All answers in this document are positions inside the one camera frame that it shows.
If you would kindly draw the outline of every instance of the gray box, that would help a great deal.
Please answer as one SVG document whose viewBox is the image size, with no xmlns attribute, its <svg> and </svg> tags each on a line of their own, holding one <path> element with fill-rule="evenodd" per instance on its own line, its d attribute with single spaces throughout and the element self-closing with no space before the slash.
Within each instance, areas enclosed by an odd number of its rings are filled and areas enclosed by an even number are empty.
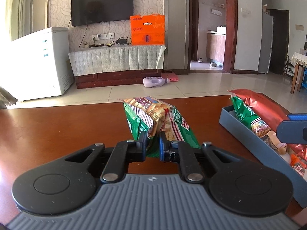
<svg viewBox="0 0 307 230">
<path fill-rule="evenodd" d="M 286 175 L 292 182 L 294 199 L 302 208 L 307 207 L 307 181 L 281 158 L 278 153 L 237 119 L 232 105 L 222 109 L 220 124 L 239 140 L 263 165 Z"/>
</svg>

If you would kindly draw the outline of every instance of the black flat-screen tv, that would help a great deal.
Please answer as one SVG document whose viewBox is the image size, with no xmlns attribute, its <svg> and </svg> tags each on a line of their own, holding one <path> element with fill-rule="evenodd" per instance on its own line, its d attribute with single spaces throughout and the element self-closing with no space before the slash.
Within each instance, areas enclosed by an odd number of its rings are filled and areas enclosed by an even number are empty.
<svg viewBox="0 0 307 230">
<path fill-rule="evenodd" d="M 72 0 L 72 26 L 130 20 L 133 0 Z"/>
</svg>

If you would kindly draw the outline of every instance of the dark door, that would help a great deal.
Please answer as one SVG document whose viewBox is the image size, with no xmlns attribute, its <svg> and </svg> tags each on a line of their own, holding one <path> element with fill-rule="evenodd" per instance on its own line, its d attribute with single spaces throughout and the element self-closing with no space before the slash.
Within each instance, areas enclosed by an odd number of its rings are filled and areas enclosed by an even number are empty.
<svg viewBox="0 0 307 230">
<path fill-rule="evenodd" d="M 270 9 L 274 17 L 270 71 L 283 74 L 289 44 L 289 10 Z"/>
<path fill-rule="evenodd" d="M 191 60 L 197 60 L 197 47 L 198 47 L 198 0 L 192 0 Z"/>
</svg>

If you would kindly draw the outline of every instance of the quilted cloth cover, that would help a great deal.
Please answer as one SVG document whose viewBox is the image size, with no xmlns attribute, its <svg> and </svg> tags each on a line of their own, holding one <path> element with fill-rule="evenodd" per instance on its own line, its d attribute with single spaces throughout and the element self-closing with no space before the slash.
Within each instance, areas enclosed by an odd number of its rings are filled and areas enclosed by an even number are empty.
<svg viewBox="0 0 307 230">
<path fill-rule="evenodd" d="M 69 53 L 74 76 L 125 70 L 162 69 L 164 45 L 82 48 Z"/>
</svg>

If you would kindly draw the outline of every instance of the green snack bag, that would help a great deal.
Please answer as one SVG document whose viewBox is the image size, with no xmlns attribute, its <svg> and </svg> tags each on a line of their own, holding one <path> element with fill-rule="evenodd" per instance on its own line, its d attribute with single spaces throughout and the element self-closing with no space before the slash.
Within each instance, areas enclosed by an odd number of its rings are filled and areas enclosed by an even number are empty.
<svg viewBox="0 0 307 230">
<path fill-rule="evenodd" d="M 257 136 L 264 137 L 271 128 L 242 99 L 231 96 L 237 118 Z"/>
<path fill-rule="evenodd" d="M 122 101 L 133 138 L 137 140 L 141 131 L 148 132 L 147 157 L 159 157 L 157 133 L 160 131 L 165 132 L 169 141 L 185 141 L 192 148 L 200 148 L 188 123 L 175 106 L 153 97 L 130 98 Z"/>
</svg>

